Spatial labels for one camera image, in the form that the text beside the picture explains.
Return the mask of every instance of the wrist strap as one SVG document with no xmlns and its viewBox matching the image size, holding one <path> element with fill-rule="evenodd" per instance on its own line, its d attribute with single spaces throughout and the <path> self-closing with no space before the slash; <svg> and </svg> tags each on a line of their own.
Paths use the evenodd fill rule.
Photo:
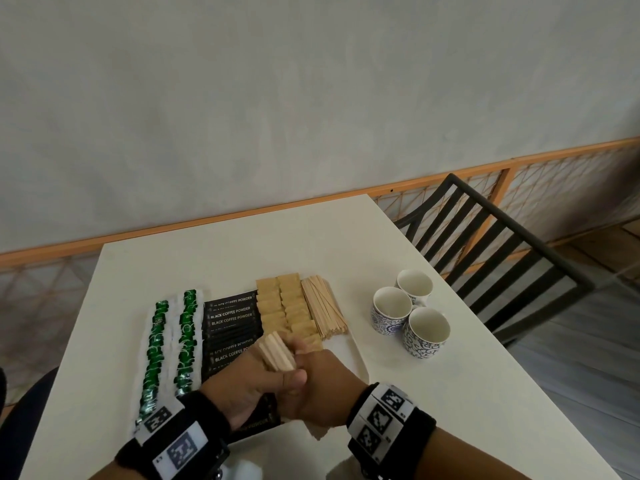
<svg viewBox="0 0 640 480">
<path fill-rule="evenodd" d="M 203 479 L 228 457 L 224 415 L 199 391 L 158 403 L 116 455 L 148 480 Z"/>
<path fill-rule="evenodd" d="M 397 387 L 375 384 L 358 398 L 347 427 L 349 449 L 367 473 L 410 480 L 436 421 Z"/>
</svg>

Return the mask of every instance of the wooden wall rail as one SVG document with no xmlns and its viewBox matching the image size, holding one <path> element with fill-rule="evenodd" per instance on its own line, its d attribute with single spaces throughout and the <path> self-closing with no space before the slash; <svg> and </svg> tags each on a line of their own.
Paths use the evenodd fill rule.
<svg viewBox="0 0 640 480">
<path fill-rule="evenodd" d="M 640 145 L 640 137 L 620 139 L 617 141 L 610 141 L 607 143 L 590 144 L 588 146 L 580 146 L 576 148 L 569 148 L 567 150 L 558 150 L 555 152 L 538 153 L 536 155 L 529 155 L 526 157 L 512 158 L 503 160 L 496 163 L 489 163 L 487 165 L 480 165 L 471 168 L 465 168 L 454 171 L 460 178 L 475 177 L 477 175 L 485 175 L 495 171 L 500 171 L 500 177 L 493 189 L 490 200 L 499 205 L 500 201 L 504 197 L 509 184 L 513 180 L 516 171 L 519 167 L 530 165 L 533 163 L 545 162 L 549 160 L 559 160 L 568 157 L 574 157 L 587 153 L 605 152 L 611 150 L 622 149 L 627 146 Z M 163 226 L 149 227 L 146 229 L 133 230 L 128 232 L 120 232 L 116 234 L 103 235 L 100 237 L 92 237 L 89 239 L 81 239 L 79 241 L 64 242 L 60 244 L 52 244 L 50 246 L 41 246 L 37 248 L 30 248 L 19 251 L 11 251 L 8 253 L 0 254 L 0 268 L 20 266 L 23 264 L 41 262 L 55 258 L 61 258 L 66 256 L 72 256 L 76 254 L 87 253 L 91 251 L 98 251 L 104 244 L 108 242 L 122 241 L 124 239 L 131 239 L 133 237 L 140 237 L 144 235 L 157 234 L 160 232 L 167 232 L 176 229 L 184 229 L 187 227 L 199 226 L 203 224 L 211 224 L 213 222 L 226 221 L 229 219 L 236 219 L 238 217 L 254 216 L 256 214 L 263 214 L 265 212 L 272 212 L 274 210 L 290 209 L 292 207 L 299 207 L 301 205 L 308 205 L 311 203 L 325 202 L 329 200 L 335 200 L 344 197 L 351 197 L 354 195 L 368 194 L 371 197 L 379 197 L 384 194 L 416 189 L 420 187 L 427 187 L 429 185 L 439 184 L 444 180 L 449 172 L 438 173 L 436 175 L 429 175 L 428 177 L 414 178 L 412 180 L 405 180 L 404 182 L 396 182 L 394 184 L 379 185 L 377 187 L 369 187 L 366 189 L 354 190 L 350 192 L 343 192 L 338 194 L 327 195 L 323 197 L 316 197 L 307 200 L 299 200 L 289 203 L 281 203 L 278 205 L 271 205 L 268 207 L 261 207 L 259 209 L 243 210 L 242 212 L 233 212 L 231 214 L 223 214 L 220 216 L 204 217 L 202 219 L 194 219 L 191 221 L 178 222 L 174 224 L 167 224 Z M 484 234 L 488 226 L 488 222 L 485 222 L 482 228 L 478 230 L 475 236 L 472 238 L 472 242 L 477 242 Z"/>
</svg>

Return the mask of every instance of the white ceramic cup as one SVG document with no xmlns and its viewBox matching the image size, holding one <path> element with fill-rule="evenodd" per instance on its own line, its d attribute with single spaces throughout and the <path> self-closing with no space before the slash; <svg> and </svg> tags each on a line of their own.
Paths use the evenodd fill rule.
<svg viewBox="0 0 640 480">
<path fill-rule="evenodd" d="M 378 333 L 393 335 L 402 328 L 412 309 L 411 298 L 404 291 L 393 286 L 380 288 L 373 295 L 371 324 Z"/>
<path fill-rule="evenodd" d="M 414 309 L 404 324 L 403 345 L 409 354 L 428 358 L 442 348 L 451 334 L 449 322 L 434 308 Z"/>
<path fill-rule="evenodd" d="M 425 306 L 433 291 L 433 282 L 419 269 L 404 269 L 396 278 L 396 286 L 409 295 L 414 305 Z"/>
</svg>

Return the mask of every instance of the chair backrest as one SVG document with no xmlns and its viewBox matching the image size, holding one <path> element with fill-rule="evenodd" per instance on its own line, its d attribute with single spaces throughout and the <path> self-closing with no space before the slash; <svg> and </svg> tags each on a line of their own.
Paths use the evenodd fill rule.
<svg viewBox="0 0 640 480">
<path fill-rule="evenodd" d="M 594 290 L 595 286 L 593 282 L 584 274 L 571 266 L 544 242 L 540 241 L 536 236 L 524 229 L 524 227 L 452 173 L 444 179 L 443 183 L 441 183 L 436 191 L 432 193 L 420 207 L 405 217 L 398 219 L 395 222 L 396 226 L 401 230 L 408 226 L 405 236 L 409 241 L 414 242 L 416 233 L 425 215 L 430 209 L 433 209 L 443 200 L 444 204 L 441 204 L 440 210 L 433 217 L 433 220 L 428 225 L 424 234 L 419 238 L 415 247 L 424 254 L 427 261 L 432 261 L 436 256 L 439 257 L 433 265 L 439 273 L 442 273 L 447 266 L 452 263 L 454 258 L 458 259 L 445 279 L 450 286 L 453 286 L 466 270 L 468 270 L 469 266 L 475 264 L 483 254 L 486 254 L 485 251 L 499 236 L 502 241 L 503 236 L 510 234 L 497 250 L 486 257 L 484 264 L 476 270 L 468 281 L 456 291 L 460 298 L 466 298 L 469 293 L 475 290 L 510 254 L 519 247 L 522 247 L 523 244 L 530 247 L 529 252 L 471 304 L 470 308 L 475 314 L 484 310 L 541 260 L 547 260 L 552 265 L 548 271 L 544 272 L 538 279 L 533 281 L 532 284 L 527 286 L 484 323 L 491 332 L 495 332 L 510 320 L 510 318 L 523 310 L 524 307 L 530 305 L 536 298 L 542 295 L 542 293 L 548 291 L 565 276 L 569 277 L 575 284 L 570 290 L 540 307 L 539 310 L 495 332 L 495 336 L 500 339 L 503 344 L 510 344 L 518 338 L 521 338 L 529 330 L 545 322 Z M 432 239 L 440 227 L 445 224 L 445 219 L 456 207 L 458 208 L 457 212 L 450 218 L 437 237 Z M 475 245 L 467 250 L 466 254 L 462 255 L 462 251 L 471 238 L 473 238 L 476 231 L 482 227 L 487 219 L 491 219 L 492 217 L 495 219 L 495 222 L 480 237 Z M 465 220 L 468 221 L 468 224 L 463 226 L 461 231 L 458 231 L 458 228 Z M 445 244 L 451 240 L 454 232 L 458 233 L 458 237 L 455 238 L 453 243 L 450 243 L 447 248 L 444 248 Z"/>
</svg>

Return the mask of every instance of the white table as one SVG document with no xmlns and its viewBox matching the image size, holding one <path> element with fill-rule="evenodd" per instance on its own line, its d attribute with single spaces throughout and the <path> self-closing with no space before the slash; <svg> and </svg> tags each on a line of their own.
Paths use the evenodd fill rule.
<svg viewBox="0 0 640 480">
<path fill-rule="evenodd" d="M 432 277 L 431 303 L 451 322 L 445 348 L 425 361 L 369 325 L 374 291 L 405 268 Z M 196 287 L 220 298 L 296 271 L 330 282 L 371 380 L 404 389 L 444 429 L 534 480 L 618 478 L 367 196 L 106 245 L 22 478 L 85 479 L 113 459 L 156 300 Z M 242 444 L 236 457 L 264 463 L 270 478 L 324 479 L 348 457 L 347 440 L 338 428 L 316 443 L 294 422 Z"/>
</svg>

